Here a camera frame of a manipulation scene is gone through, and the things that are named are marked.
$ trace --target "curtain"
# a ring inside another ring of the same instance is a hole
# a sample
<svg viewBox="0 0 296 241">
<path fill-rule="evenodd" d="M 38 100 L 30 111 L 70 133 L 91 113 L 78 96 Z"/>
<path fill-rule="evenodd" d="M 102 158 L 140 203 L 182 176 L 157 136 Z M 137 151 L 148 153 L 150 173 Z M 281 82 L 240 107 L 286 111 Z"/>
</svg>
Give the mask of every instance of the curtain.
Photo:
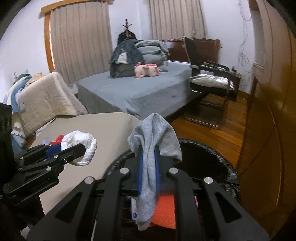
<svg viewBox="0 0 296 241">
<path fill-rule="evenodd" d="M 200 0 L 149 0 L 153 39 L 203 39 L 206 26 Z"/>
<path fill-rule="evenodd" d="M 67 84 L 109 70 L 112 41 L 107 2 L 56 8 L 50 27 L 55 68 Z"/>
</svg>

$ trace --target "pink stuffed pig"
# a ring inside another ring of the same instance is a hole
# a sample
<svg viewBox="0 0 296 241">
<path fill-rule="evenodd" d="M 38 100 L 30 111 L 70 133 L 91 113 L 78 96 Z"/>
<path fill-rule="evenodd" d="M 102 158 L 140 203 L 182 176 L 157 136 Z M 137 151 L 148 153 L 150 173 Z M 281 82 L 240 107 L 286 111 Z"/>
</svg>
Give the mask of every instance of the pink stuffed pig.
<svg viewBox="0 0 296 241">
<path fill-rule="evenodd" d="M 144 76 L 154 77 L 160 75 L 160 69 L 156 64 L 141 64 L 137 63 L 135 68 L 136 78 L 142 78 Z"/>
</svg>

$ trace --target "mattress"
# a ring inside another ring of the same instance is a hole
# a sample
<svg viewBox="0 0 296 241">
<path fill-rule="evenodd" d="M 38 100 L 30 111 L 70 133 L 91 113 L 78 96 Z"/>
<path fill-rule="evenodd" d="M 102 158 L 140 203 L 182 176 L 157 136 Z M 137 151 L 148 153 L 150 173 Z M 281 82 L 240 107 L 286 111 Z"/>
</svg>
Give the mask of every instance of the mattress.
<svg viewBox="0 0 296 241">
<path fill-rule="evenodd" d="M 188 63 L 169 61 L 156 77 L 111 78 L 109 72 L 78 83 L 78 99 L 90 114 L 124 112 L 143 120 L 151 113 L 167 117 L 197 97 L 189 87 Z"/>
</svg>

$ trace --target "beige padded surface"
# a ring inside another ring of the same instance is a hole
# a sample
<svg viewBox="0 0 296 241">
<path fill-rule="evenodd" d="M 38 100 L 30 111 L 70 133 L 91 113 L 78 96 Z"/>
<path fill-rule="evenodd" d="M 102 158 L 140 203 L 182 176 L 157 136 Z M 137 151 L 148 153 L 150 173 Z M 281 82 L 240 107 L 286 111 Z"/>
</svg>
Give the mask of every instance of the beige padded surface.
<svg viewBox="0 0 296 241">
<path fill-rule="evenodd" d="M 44 213 L 48 213 L 85 177 L 99 179 L 107 167 L 123 152 L 129 149 L 127 137 L 140 122 L 126 113 L 102 113 L 80 115 L 73 118 L 57 118 L 34 141 L 39 145 L 46 137 L 55 140 L 58 135 L 72 131 L 90 133 L 97 140 L 97 150 L 92 162 L 83 167 L 66 164 L 59 175 L 59 184 L 40 195 Z"/>
</svg>

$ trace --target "silver screw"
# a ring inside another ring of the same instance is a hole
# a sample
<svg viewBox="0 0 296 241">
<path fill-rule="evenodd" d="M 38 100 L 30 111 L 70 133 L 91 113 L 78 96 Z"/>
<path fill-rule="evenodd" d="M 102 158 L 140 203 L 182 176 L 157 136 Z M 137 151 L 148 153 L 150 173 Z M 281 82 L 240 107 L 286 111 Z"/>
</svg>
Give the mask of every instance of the silver screw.
<svg viewBox="0 0 296 241">
<path fill-rule="evenodd" d="M 129 172 L 129 169 L 127 167 L 120 168 L 121 174 L 127 174 L 128 172 Z"/>
<path fill-rule="evenodd" d="M 212 184 L 214 180 L 211 177 L 205 177 L 204 181 L 206 184 Z"/>
<path fill-rule="evenodd" d="M 92 184 L 94 182 L 94 178 L 93 177 L 87 177 L 84 179 L 84 182 L 86 184 Z"/>
<path fill-rule="evenodd" d="M 178 173 L 178 168 L 175 168 L 175 167 L 171 167 L 170 169 L 169 169 L 169 172 L 171 173 L 171 174 L 177 174 Z"/>
</svg>

